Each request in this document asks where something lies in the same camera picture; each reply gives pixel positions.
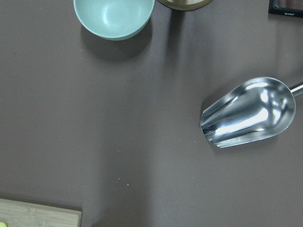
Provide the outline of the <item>black glass tray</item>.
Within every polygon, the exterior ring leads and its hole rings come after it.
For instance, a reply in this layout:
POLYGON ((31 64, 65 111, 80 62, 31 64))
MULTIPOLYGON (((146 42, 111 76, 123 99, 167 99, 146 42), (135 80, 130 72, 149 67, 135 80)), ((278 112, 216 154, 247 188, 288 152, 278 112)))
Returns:
POLYGON ((303 17, 303 0, 270 0, 268 12, 276 15, 303 17))

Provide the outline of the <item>mint green bowl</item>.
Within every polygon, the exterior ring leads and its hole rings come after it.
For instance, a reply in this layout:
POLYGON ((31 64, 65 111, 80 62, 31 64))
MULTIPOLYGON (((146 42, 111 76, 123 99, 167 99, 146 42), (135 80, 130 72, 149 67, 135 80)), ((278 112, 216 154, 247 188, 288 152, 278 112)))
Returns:
POLYGON ((92 34, 106 40, 129 39, 149 22, 153 0, 75 0, 76 16, 92 34))

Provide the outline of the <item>wooden cup stand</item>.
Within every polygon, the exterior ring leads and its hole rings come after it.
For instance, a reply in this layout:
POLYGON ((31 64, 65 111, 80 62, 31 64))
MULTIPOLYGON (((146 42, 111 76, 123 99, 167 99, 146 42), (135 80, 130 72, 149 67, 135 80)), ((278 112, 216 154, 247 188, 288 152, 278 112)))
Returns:
POLYGON ((191 11, 210 4, 212 0, 158 0, 158 2, 170 9, 191 11))

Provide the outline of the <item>metal scoop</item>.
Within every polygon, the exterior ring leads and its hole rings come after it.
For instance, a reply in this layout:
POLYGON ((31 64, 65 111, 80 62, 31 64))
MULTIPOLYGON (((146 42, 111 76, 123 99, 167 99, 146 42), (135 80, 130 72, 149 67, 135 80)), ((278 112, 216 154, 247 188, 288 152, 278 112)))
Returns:
POLYGON ((200 128, 220 148, 271 138, 290 126, 302 93, 302 83, 288 87, 271 77, 250 79, 203 110, 200 128))

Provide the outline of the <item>bamboo cutting board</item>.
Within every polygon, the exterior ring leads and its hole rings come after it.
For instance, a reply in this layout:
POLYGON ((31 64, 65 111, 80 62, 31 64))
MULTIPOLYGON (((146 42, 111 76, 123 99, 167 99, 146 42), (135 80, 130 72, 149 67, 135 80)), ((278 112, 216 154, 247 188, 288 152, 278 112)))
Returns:
POLYGON ((0 200, 0 221, 8 227, 79 227, 81 217, 77 210, 0 200))

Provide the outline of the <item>lemon slice left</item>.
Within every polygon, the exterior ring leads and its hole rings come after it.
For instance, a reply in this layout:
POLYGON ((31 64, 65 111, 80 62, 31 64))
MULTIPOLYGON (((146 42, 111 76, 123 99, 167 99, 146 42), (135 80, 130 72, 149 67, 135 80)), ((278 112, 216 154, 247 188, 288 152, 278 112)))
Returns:
POLYGON ((7 227, 7 225, 4 222, 0 222, 0 227, 7 227))

